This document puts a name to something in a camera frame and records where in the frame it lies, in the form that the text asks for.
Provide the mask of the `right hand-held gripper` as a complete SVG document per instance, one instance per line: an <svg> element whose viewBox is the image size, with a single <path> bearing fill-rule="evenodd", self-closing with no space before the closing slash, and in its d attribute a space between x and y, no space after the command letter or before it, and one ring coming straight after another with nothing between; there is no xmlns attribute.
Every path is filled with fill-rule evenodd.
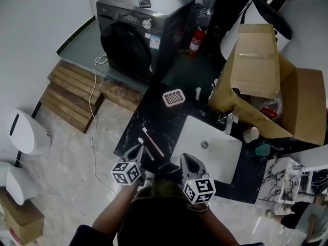
<svg viewBox="0 0 328 246"><path fill-rule="evenodd" d="M214 179L209 176L204 163L195 156L182 153L182 191L191 204L206 203L216 193Z"/></svg>

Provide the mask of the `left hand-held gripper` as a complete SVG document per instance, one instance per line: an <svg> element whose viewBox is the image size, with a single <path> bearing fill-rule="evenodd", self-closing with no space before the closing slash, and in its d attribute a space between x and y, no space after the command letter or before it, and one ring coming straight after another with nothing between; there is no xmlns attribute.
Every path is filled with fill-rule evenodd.
<svg viewBox="0 0 328 246"><path fill-rule="evenodd" d="M137 144L116 162L111 170L111 175L118 184L131 186L143 176L145 170L141 168L141 161L144 153L145 145Z"/></svg>

